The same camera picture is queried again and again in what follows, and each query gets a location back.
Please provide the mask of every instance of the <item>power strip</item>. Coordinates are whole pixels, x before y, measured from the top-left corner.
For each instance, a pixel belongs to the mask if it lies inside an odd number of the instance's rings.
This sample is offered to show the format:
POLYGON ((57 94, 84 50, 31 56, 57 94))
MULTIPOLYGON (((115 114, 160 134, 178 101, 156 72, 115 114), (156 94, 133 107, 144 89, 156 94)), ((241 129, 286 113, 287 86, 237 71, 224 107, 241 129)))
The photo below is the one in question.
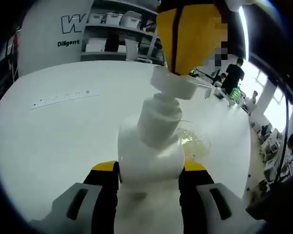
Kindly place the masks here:
POLYGON ((98 92, 85 90, 85 91, 78 91, 74 93, 66 93, 63 95, 56 95, 54 97, 40 98, 38 101, 32 104, 32 106, 30 107, 30 110, 34 110, 43 106, 53 105, 59 102, 70 101, 70 100, 81 99, 81 98, 88 98, 88 97, 95 97, 98 95, 99 95, 98 92))

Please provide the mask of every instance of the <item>desk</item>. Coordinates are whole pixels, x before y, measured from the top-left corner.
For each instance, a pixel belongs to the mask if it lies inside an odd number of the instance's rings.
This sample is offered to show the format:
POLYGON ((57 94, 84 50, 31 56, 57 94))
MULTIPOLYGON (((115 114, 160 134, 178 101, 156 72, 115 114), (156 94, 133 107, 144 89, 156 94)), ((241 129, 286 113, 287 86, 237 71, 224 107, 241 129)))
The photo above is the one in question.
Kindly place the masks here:
MULTIPOLYGON (((92 166, 117 160, 120 124, 138 115, 154 65, 89 61, 43 69, 19 78, 0 102, 0 181, 26 220, 41 219, 52 201, 92 166), (30 110, 40 98, 91 90, 98 96, 30 110)), ((202 128, 211 141, 202 160, 215 182, 242 197, 250 163, 248 116, 225 100, 204 99, 198 88, 181 100, 183 119, 202 128)))

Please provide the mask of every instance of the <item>office floor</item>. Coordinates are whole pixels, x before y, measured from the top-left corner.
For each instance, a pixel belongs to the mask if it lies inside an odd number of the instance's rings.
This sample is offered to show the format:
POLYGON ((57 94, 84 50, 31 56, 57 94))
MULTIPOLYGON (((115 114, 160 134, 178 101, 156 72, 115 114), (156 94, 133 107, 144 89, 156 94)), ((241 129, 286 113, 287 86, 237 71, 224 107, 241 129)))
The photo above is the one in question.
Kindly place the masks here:
POLYGON ((262 162, 262 158, 259 155, 260 152, 260 144, 257 137, 257 133, 254 131, 253 128, 250 127, 251 133, 251 159, 250 159, 250 168, 249 168, 249 175, 245 192, 243 195, 243 202, 246 206, 249 205, 252 197, 252 191, 247 191, 247 188, 253 188, 256 186, 260 181, 265 179, 264 176, 264 163, 262 162))

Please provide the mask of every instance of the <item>table surface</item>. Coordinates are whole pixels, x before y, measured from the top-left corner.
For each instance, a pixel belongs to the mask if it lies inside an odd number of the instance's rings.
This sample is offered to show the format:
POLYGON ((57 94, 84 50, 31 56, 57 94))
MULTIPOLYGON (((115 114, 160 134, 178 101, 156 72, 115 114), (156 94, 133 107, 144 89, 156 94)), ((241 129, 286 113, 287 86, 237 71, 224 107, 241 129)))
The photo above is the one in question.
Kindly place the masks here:
MULTIPOLYGON (((19 78, 0 101, 0 181, 26 219, 42 219, 52 201, 92 166, 117 160, 120 124, 138 115, 154 65, 90 61, 43 69, 19 78), (40 98, 91 90, 97 96, 31 109, 40 98)), ((202 159, 215 182, 243 196, 250 164, 247 114, 226 100, 180 100, 184 120, 197 124, 211 142, 202 159)))

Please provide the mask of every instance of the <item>window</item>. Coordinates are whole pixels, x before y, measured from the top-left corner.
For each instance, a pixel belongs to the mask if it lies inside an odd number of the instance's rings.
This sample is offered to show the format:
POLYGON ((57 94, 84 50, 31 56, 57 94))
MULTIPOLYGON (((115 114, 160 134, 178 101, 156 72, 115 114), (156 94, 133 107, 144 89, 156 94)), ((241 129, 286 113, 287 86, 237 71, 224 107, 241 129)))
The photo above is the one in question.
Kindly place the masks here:
POLYGON ((243 81, 240 82, 240 89, 248 98, 251 98, 256 91, 258 93, 256 100, 259 100, 267 83, 267 75, 247 61, 244 61, 242 70, 245 74, 243 81))
MULTIPOLYGON (((289 103, 289 118, 293 113, 291 104, 289 103)), ((284 93, 279 87, 276 88, 273 98, 270 101, 264 116, 280 133, 283 132, 286 122, 286 103, 284 93)))

